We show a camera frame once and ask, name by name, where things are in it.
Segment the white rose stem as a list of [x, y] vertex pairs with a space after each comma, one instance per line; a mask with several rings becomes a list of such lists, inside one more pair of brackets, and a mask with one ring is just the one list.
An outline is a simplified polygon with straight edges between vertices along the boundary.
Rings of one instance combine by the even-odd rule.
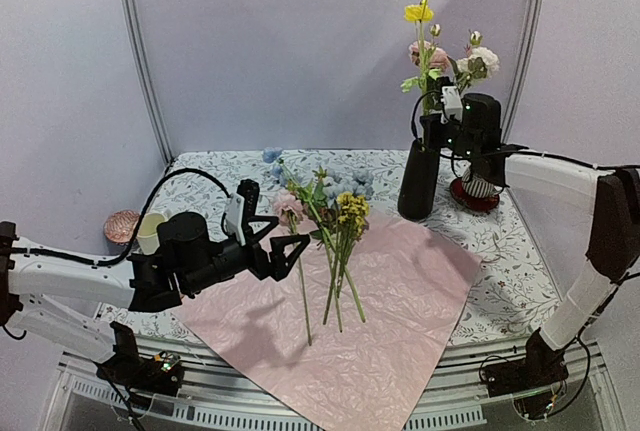
[[482, 45], [483, 35], [474, 30], [469, 33], [465, 56], [449, 58], [455, 87], [463, 95], [470, 87], [492, 78], [500, 70], [500, 59], [496, 53]]

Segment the pink wrapping paper sheet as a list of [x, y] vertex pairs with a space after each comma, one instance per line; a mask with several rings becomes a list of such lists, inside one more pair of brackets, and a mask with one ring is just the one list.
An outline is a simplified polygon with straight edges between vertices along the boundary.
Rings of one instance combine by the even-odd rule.
[[477, 255], [397, 217], [376, 214], [349, 261], [366, 315], [350, 292], [341, 300], [344, 331], [334, 310], [323, 323], [330, 284], [324, 251], [301, 256], [313, 343], [307, 345], [298, 268], [284, 280], [248, 273], [188, 299], [177, 318], [214, 352], [260, 388], [304, 356], [344, 373], [380, 361], [399, 371], [417, 363], [433, 370], [464, 309], [480, 268]]

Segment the yellow poppy flower stem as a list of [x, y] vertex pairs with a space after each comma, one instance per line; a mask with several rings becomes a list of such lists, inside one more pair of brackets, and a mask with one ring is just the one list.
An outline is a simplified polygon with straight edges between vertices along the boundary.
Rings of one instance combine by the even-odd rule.
[[414, 77], [407, 78], [401, 83], [401, 91], [409, 93], [416, 89], [420, 92], [419, 104], [424, 117], [437, 110], [437, 80], [448, 68], [447, 55], [437, 44], [441, 27], [433, 22], [434, 17], [435, 12], [429, 0], [420, 0], [417, 4], [407, 5], [404, 10], [404, 19], [415, 28], [416, 38], [409, 45], [409, 57], [418, 71]]

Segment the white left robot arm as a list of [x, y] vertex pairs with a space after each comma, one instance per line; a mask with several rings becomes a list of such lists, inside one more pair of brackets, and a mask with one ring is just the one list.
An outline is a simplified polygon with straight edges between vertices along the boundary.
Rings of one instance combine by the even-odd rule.
[[261, 217], [265, 228], [252, 229], [255, 217], [233, 226], [222, 242], [210, 240], [205, 219], [183, 212], [157, 227], [158, 248], [150, 255], [132, 254], [109, 264], [90, 258], [15, 244], [15, 224], [1, 224], [1, 255], [8, 266], [8, 291], [19, 295], [36, 291], [45, 295], [78, 297], [104, 302], [140, 313], [157, 313], [180, 305], [202, 290], [248, 270], [256, 278], [286, 278], [310, 242], [307, 235], [276, 236], [264, 250], [261, 240], [278, 224]]

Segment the light blue hydrangea stem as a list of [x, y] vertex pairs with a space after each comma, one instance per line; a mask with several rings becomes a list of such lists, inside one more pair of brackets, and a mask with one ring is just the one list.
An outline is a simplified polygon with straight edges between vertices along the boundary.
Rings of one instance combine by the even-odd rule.
[[351, 193], [369, 200], [373, 196], [373, 175], [365, 169], [356, 169], [351, 174], [340, 174], [327, 169], [323, 178], [323, 193], [327, 203], [332, 205], [339, 195]]

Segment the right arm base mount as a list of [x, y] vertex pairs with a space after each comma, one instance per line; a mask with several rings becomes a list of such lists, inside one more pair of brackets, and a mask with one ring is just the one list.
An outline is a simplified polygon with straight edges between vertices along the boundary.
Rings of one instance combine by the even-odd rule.
[[561, 383], [569, 377], [564, 350], [564, 347], [552, 349], [538, 329], [528, 338], [523, 358], [512, 361], [500, 356], [487, 358], [479, 369], [480, 382], [487, 387], [490, 397]]

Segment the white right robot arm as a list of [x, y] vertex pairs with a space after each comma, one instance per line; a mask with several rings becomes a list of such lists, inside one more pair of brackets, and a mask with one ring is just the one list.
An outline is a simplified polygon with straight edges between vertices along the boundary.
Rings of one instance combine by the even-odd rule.
[[636, 278], [639, 259], [639, 167], [598, 165], [507, 144], [500, 105], [485, 94], [460, 96], [454, 86], [428, 91], [436, 108], [412, 117], [418, 143], [436, 157], [468, 167], [450, 187], [475, 210], [489, 210], [501, 191], [519, 211], [564, 296], [531, 342], [539, 347], [517, 366], [537, 387], [556, 368], [554, 355], [592, 324], [616, 289]]

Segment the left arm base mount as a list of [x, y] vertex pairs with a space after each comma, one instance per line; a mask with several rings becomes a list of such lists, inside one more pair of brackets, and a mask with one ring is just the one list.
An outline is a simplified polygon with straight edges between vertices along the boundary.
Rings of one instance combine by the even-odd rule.
[[97, 377], [127, 389], [175, 397], [184, 378], [181, 358], [167, 351], [144, 358], [129, 327], [112, 322], [110, 328], [114, 331], [114, 355], [96, 364]]

